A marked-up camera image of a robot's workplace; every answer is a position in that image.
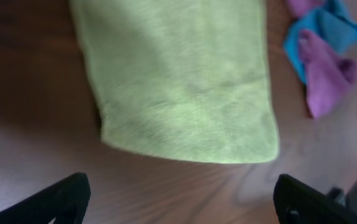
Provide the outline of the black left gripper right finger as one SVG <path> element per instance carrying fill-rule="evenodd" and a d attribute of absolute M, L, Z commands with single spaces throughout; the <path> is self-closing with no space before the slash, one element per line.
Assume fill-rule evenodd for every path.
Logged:
<path fill-rule="evenodd" d="M 322 194 L 288 174 L 279 176 L 273 202 L 281 224 L 357 224 L 342 189 Z"/>

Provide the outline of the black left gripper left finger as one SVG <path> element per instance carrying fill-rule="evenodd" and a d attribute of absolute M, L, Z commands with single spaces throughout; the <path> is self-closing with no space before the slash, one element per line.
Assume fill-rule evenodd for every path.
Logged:
<path fill-rule="evenodd" d="M 0 224 L 81 224 L 91 197 L 85 173 L 77 172 L 0 212 Z"/>

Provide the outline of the light green cloth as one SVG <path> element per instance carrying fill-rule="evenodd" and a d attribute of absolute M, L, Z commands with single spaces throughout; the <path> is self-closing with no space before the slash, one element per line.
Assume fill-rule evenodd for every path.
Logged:
<path fill-rule="evenodd" d="M 262 0 L 72 0 L 103 143 L 254 164 L 279 154 Z"/>

